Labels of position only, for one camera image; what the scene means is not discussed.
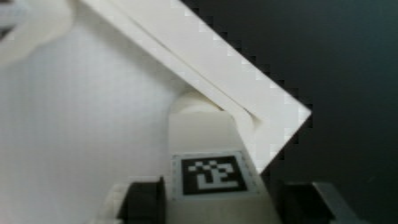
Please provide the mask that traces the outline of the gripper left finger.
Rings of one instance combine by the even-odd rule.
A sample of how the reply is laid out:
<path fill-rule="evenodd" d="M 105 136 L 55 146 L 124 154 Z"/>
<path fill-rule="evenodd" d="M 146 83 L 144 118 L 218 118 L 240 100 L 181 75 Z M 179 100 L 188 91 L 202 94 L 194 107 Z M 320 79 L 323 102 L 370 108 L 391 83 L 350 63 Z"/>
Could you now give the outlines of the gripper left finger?
<path fill-rule="evenodd" d="M 91 224 L 165 224 L 167 193 L 163 177 L 117 183 Z"/>

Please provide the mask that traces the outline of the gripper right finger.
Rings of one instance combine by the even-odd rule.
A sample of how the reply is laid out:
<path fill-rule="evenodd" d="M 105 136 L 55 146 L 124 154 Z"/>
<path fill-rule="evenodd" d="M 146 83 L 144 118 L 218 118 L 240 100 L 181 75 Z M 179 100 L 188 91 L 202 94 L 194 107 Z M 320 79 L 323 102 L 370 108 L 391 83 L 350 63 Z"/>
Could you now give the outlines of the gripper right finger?
<path fill-rule="evenodd" d="M 288 182 L 281 187 L 282 224 L 371 224 L 355 214 L 334 185 Z"/>

